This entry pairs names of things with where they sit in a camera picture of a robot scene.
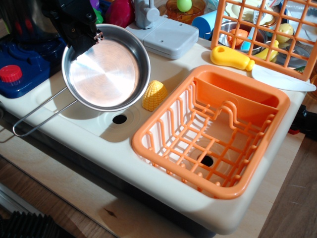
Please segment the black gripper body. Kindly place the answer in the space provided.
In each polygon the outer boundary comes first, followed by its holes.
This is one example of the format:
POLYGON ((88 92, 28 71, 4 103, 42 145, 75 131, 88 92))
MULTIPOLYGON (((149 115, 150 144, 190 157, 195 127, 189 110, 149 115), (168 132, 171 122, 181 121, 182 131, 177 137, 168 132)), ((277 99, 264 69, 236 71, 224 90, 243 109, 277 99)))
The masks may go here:
POLYGON ((88 0, 43 0, 42 12, 72 47, 92 47, 104 39, 88 0))

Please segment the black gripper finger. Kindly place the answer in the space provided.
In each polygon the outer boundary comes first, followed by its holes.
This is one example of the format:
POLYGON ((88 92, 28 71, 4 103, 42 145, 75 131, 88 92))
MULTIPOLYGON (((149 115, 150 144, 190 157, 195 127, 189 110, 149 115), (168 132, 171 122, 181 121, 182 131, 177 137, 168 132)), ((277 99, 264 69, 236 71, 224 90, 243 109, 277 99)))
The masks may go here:
POLYGON ((78 56, 85 53, 89 48, 96 44, 96 40, 90 37, 69 38, 68 45, 72 48, 73 53, 70 54, 70 60, 77 59, 78 56))

